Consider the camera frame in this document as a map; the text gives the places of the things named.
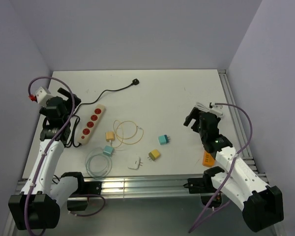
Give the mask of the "teal two-tone charger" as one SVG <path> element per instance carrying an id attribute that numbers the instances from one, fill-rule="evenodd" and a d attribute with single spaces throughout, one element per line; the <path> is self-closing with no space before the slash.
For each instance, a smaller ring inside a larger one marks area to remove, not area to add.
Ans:
<path id="1" fill-rule="evenodd" d="M 171 140 L 171 137 L 166 134 L 158 137 L 158 141 L 160 145 L 166 145 L 170 142 L 170 140 Z"/>

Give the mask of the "beige red power strip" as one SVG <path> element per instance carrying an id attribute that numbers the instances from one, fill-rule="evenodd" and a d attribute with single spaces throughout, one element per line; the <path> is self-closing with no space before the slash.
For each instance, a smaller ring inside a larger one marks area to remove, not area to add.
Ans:
<path id="1" fill-rule="evenodd" d="M 106 107 L 101 104 L 98 104 L 95 108 L 92 109 L 92 113 L 89 116 L 87 116 L 87 122 L 83 126 L 81 133 L 78 135 L 77 142 L 79 144 L 84 146 L 90 141 L 105 111 Z"/>

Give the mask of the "yellow two-tone charger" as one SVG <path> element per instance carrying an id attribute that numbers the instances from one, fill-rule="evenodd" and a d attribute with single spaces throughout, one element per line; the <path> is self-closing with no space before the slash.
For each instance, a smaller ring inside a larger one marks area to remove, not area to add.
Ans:
<path id="1" fill-rule="evenodd" d="M 148 154 L 148 159 L 151 161 L 157 160 L 161 156 L 161 153 L 157 150 L 154 149 Z"/>

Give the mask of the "orange-yellow charger with cable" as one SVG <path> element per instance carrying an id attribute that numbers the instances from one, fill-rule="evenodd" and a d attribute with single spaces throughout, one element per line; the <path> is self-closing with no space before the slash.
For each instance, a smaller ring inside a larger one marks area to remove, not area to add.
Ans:
<path id="1" fill-rule="evenodd" d="M 114 131 L 108 131 L 105 134 L 106 141 L 112 143 L 115 140 L 115 133 Z"/>

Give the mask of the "light teal charger with cable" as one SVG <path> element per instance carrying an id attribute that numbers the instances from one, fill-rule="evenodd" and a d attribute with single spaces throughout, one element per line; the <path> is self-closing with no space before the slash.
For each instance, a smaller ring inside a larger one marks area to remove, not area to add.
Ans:
<path id="1" fill-rule="evenodd" d="M 113 157 L 116 154 L 116 151 L 112 146 L 105 146 L 102 153 L 107 157 Z"/>

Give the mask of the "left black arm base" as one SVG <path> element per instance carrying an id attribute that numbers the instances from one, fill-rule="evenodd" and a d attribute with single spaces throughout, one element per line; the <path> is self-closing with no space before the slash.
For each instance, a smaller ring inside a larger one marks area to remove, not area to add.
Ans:
<path id="1" fill-rule="evenodd" d="M 101 181 L 86 181 L 82 191 L 71 196 L 67 203 L 66 207 L 69 211 L 80 212 L 87 209 L 89 205 L 90 197 L 83 197 L 83 195 L 100 195 L 102 190 Z"/>

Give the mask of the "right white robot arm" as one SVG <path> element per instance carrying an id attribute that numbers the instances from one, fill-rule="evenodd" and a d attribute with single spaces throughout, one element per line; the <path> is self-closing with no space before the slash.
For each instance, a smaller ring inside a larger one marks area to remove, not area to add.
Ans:
<path id="1" fill-rule="evenodd" d="M 184 188 L 191 194 L 211 193 L 204 209 L 211 207 L 219 193 L 226 195 L 242 212 L 253 232 L 259 232 L 284 219 L 283 195 L 277 186 L 262 180 L 239 156 L 239 151 L 218 129 L 221 120 L 213 104 L 208 111 L 195 106 L 184 126 L 194 120 L 192 130 L 199 133 L 204 150 L 218 166 L 204 171 L 202 177 L 189 178 Z"/>

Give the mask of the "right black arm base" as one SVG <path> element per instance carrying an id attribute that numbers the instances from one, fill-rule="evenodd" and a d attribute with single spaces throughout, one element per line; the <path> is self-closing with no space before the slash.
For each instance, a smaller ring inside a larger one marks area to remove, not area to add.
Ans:
<path id="1" fill-rule="evenodd" d="M 209 202 L 210 197 L 216 191 L 212 184 L 204 180 L 203 177 L 189 178 L 183 187 L 188 189 L 189 194 L 200 194 L 203 205 Z"/>

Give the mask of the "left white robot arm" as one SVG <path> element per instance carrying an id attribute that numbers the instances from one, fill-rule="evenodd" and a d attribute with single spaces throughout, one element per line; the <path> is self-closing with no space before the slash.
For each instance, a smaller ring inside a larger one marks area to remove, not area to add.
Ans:
<path id="1" fill-rule="evenodd" d="M 18 230 L 55 228 L 60 209 L 70 195 L 81 196 L 86 190 L 80 172 L 64 173 L 59 183 L 52 186 L 57 163 L 71 133 L 71 114 L 81 103 L 76 95 L 63 88 L 58 93 L 61 96 L 52 96 L 45 87 L 40 87 L 34 96 L 45 118 L 33 170 L 20 193 L 10 196 L 8 202 Z"/>

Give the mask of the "orange power strip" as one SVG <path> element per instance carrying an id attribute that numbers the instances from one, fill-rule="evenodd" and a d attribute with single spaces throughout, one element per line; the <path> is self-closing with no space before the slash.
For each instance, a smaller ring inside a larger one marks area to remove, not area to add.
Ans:
<path id="1" fill-rule="evenodd" d="M 215 163 L 215 160 L 211 156 L 211 154 L 208 153 L 207 151 L 204 151 L 202 165 L 205 167 L 211 168 L 214 166 L 214 163 Z"/>

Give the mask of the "white flat charger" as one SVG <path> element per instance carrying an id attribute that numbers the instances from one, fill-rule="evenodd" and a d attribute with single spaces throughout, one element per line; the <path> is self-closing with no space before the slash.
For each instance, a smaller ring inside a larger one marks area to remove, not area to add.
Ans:
<path id="1" fill-rule="evenodd" d="M 130 156 L 127 159 L 127 167 L 131 170 L 137 170 L 142 166 L 142 161 L 139 156 Z"/>

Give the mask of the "aluminium right side rail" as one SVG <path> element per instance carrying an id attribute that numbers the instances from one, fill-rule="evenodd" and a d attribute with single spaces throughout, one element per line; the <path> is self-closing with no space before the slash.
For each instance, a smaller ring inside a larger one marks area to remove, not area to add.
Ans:
<path id="1" fill-rule="evenodd" d="M 224 94 L 225 94 L 227 103 L 235 105 L 234 96 L 233 96 L 233 93 L 230 88 L 230 84 L 229 84 L 229 81 L 227 78 L 226 70 L 218 70 L 218 75 L 219 75 L 219 78 L 220 78 L 220 81 L 222 84 L 222 88 L 224 90 Z M 243 124 L 240 119 L 241 111 L 238 110 L 237 108 L 234 108 L 234 107 L 230 107 L 229 110 L 231 113 L 233 125 L 235 127 L 236 137 L 237 137 L 237 140 L 239 143 L 238 149 L 240 149 L 247 142 L 246 133 L 244 131 Z M 244 149 L 241 152 L 240 156 L 243 158 L 243 160 L 246 162 L 246 164 L 252 168 L 252 170 L 255 173 L 257 173 L 257 174 L 259 173 L 258 169 L 256 167 L 256 164 L 255 164 L 255 161 L 252 157 L 250 147 L 247 147 L 246 149 Z"/>

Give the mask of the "aluminium rail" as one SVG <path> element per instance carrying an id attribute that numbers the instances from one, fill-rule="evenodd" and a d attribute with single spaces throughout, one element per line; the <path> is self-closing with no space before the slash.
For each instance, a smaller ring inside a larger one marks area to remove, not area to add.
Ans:
<path id="1" fill-rule="evenodd" d="M 85 178 L 85 183 L 101 182 L 95 187 L 96 194 L 107 199 L 146 199 L 164 197 L 191 197 L 183 185 L 189 178 L 199 175 L 164 175 L 142 177 L 107 177 L 103 179 Z"/>
<path id="2" fill-rule="evenodd" d="M 226 70 L 218 70 L 218 75 L 219 75 L 219 78 L 220 78 L 220 81 L 222 84 L 222 88 L 224 90 L 224 94 L 225 94 L 227 103 L 235 105 L 234 96 L 233 96 L 233 93 L 230 88 L 230 84 L 229 84 L 229 81 L 227 78 Z M 237 108 L 234 108 L 234 107 L 230 107 L 229 110 L 231 113 L 233 125 L 235 127 L 236 137 L 237 137 L 237 140 L 239 143 L 238 149 L 240 149 L 247 142 L 246 133 L 244 131 L 243 124 L 240 119 L 241 111 L 238 110 Z M 256 164 L 255 164 L 255 161 L 252 157 L 250 147 L 247 147 L 246 149 L 244 149 L 241 152 L 240 156 L 243 158 L 243 160 L 246 162 L 246 164 L 252 168 L 252 170 L 255 173 L 257 173 L 257 174 L 259 173 L 258 169 L 256 167 Z"/>

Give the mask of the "aluminium front rail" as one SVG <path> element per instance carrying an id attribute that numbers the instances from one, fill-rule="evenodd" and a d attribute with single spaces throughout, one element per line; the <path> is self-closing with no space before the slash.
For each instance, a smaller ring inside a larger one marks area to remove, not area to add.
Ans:
<path id="1" fill-rule="evenodd" d="M 142 177 L 107 177 L 103 179 L 85 178 L 85 183 L 101 182 L 95 187 L 96 194 L 107 199 L 146 199 L 164 197 L 191 197 L 183 185 L 189 178 L 199 175 L 164 175 Z"/>

